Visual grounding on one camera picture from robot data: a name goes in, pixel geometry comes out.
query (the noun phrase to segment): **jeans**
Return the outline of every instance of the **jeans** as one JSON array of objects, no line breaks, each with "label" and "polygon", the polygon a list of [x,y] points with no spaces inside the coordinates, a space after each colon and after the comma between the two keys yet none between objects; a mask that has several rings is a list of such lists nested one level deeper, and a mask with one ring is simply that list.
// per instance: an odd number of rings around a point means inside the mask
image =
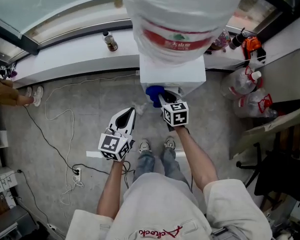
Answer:
[{"label": "jeans", "polygon": [[[163,154],[160,156],[164,167],[164,174],[166,177],[171,179],[182,181],[189,186],[185,176],[180,171],[180,165],[176,161],[176,152],[171,147],[166,147],[163,151]],[[153,173],[155,167],[155,157],[152,152],[145,150],[141,152],[141,155],[138,158],[138,163],[135,169],[133,182],[138,179],[142,174]]]}]

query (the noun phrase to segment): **bottle cap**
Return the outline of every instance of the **bottle cap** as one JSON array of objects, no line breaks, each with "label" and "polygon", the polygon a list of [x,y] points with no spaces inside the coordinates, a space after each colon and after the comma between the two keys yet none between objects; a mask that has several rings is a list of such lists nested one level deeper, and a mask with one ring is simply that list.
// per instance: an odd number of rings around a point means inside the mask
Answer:
[{"label": "bottle cap", "polygon": [[258,80],[260,77],[261,77],[261,72],[260,71],[256,71],[256,72],[251,73],[251,78],[254,81]]}]

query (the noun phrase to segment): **shirt sleeve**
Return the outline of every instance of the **shirt sleeve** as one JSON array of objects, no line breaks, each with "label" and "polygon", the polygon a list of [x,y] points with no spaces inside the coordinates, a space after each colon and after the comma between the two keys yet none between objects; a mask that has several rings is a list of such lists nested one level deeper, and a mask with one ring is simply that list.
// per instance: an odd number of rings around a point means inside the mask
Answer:
[{"label": "shirt sleeve", "polygon": [[234,226],[249,240],[270,240],[268,220],[256,206],[245,185],[237,179],[209,183],[203,189],[206,218],[214,228]]},{"label": "shirt sleeve", "polygon": [[65,240],[105,240],[113,222],[110,217],[75,210]]}]

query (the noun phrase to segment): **sneaker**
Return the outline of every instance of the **sneaker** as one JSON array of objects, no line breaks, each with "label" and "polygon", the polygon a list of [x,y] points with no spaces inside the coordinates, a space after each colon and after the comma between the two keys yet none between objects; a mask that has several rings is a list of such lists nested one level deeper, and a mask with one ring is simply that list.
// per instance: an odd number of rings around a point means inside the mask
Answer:
[{"label": "sneaker", "polygon": [[166,148],[172,148],[173,150],[176,148],[176,143],[175,143],[175,139],[174,137],[168,137],[165,142],[164,142],[164,146]]},{"label": "sneaker", "polygon": [[36,107],[39,107],[41,104],[41,98],[44,95],[44,88],[42,86],[38,86],[38,88],[36,89],[36,91],[34,92],[33,95],[33,105],[35,105]]},{"label": "sneaker", "polygon": [[143,139],[139,146],[139,153],[141,154],[142,151],[151,151],[150,144],[146,139]]},{"label": "sneaker", "polygon": [[28,87],[26,88],[26,91],[25,91],[25,95],[24,95],[24,96],[26,96],[26,97],[28,97],[28,98],[30,98],[30,97],[32,96],[32,87],[28,86]]}]

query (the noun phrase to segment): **plastic water bottle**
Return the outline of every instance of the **plastic water bottle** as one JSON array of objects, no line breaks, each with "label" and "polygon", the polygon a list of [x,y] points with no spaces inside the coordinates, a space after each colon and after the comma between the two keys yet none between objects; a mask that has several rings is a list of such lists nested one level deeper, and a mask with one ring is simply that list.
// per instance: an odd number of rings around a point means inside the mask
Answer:
[{"label": "plastic water bottle", "polygon": [[179,65],[203,55],[240,0],[123,0],[139,52]]},{"label": "plastic water bottle", "polygon": [[260,88],[233,101],[233,110],[239,118],[277,117],[277,112],[269,108],[272,104],[271,95]]},{"label": "plastic water bottle", "polygon": [[222,95],[230,100],[238,99],[251,93],[261,77],[261,72],[253,72],[249,66],[227,75],[221,82]]}]

